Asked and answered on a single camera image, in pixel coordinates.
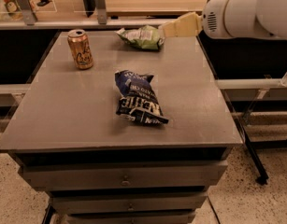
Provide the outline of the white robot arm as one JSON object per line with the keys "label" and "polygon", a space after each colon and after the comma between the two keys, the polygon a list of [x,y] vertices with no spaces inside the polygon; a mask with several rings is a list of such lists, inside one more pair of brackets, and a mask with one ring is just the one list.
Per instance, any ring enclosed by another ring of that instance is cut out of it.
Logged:
{"label": "white robot arm", "polygon": [[159,30],[163,37],[287,40],[287,0],[209,0],[200,15],[184,14]]}

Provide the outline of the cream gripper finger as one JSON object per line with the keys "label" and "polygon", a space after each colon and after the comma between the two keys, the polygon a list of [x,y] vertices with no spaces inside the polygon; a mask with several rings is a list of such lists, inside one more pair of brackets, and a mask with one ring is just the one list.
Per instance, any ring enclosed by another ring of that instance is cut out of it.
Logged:
{"label": "cream gripper finger", "polygon": [[161,26],[161,32],[164,37],[198,36],[201,31],[201,17],[195,12],[186,13]]}

